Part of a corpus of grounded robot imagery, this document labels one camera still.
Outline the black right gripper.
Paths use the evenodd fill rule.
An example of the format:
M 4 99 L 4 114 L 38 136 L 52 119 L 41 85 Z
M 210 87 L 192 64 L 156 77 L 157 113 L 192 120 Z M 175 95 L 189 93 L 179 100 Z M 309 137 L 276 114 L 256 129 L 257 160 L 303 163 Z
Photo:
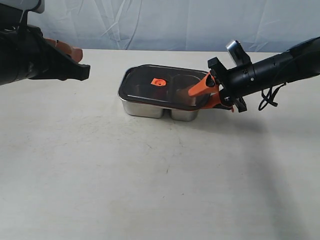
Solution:
M 248 68 L 252 66 L 252 63 L 226 69 L 221 61 L 214 57 L 207 61 L 207 65 L 210 71 L 188 90 L 188 95 L 198 97 L 213 94 L 201 109 L 221 109 L 234 112 L 234 108 L 237 108 L 239 113 L 247 111 L 245 100 L 236 93 L 236 90 L 242 88 L 236 87 L 232 83 L 232 78 L 239 78 L 241 83 L 246 83 L 249 77 Z

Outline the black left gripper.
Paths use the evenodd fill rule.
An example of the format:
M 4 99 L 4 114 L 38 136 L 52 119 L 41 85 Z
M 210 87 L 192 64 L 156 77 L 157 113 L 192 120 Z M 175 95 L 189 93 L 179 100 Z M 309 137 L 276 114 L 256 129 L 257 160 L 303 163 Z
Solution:
M 0 26 L 1 85 L 26 79 L 84 81 L 91 67 L 81 64 L 82 59 L 81 48 L 45 38 L 37 26 Z

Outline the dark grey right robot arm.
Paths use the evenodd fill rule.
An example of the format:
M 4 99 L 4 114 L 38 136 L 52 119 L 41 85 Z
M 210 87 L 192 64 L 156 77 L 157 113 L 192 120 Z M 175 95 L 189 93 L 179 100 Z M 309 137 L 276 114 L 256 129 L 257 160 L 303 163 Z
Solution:
M 188 90 L 190 97 L 209 95 L 206 109 L 247 111 L 244 97 L 260 92 L 258 110 L 267 105 L 277 107 L 275 96 L 288 83 L 310 79 L 320 74 L 320 39 L 311 38 L 290 49 L 252 63 L 241 43 L 226 45 L 235 67 L 227 69 L 217 57 L 208 60 L 207 75 Z

